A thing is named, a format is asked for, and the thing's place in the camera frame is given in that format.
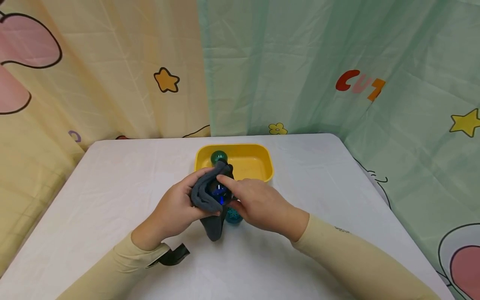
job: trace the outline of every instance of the pink heart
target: pink heart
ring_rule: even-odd
[[[452,259],[452,279],[473,300],[480,300],[480,246],[467,246]]]
[[[34,18],[11,13],[0,19],[0,64],[48,68],[61,59],[61,49],[51,32]],[[31,95],[6,69],[0,67],[0,114],[28,106]]]

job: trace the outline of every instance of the arm sleeve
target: arm sleeve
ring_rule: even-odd
[[[357,299],[440,299],[387,253],[313,215],[300,240],[292,245],[320,263]]]
[[[125,297],[145,276],[146,268],[170,248],[161,244],[153,251],[134,245],[131,233],[83,274],[57,300],[107,300]]]

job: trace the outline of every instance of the yellow curtain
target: yellow curtain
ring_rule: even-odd
[[[0,12],[1,275],[93,142],[209,120],[196,0],[0,0]]]

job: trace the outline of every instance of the white table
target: white table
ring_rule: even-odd
[[[272,185],[294,205],[389,253],[442,299],[434,269],[330,134],[100,141],[93,144],[0,280],[0,299],[55,299],[193,171],[207,144],[258,143],[270,151]],[[242,222],[211,242],[195,222],[167,240],[191,254],[154,267],[130,299],[349,299],[328,272],[281,236]]]

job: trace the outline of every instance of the curtain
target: curtain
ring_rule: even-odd
[[[212,135],[337,135],[455,297],[480,300],[480,2],[197,3]]]
[[[0,12],[1,275],[93,142],[206,136],[209,119],[194,0]]]

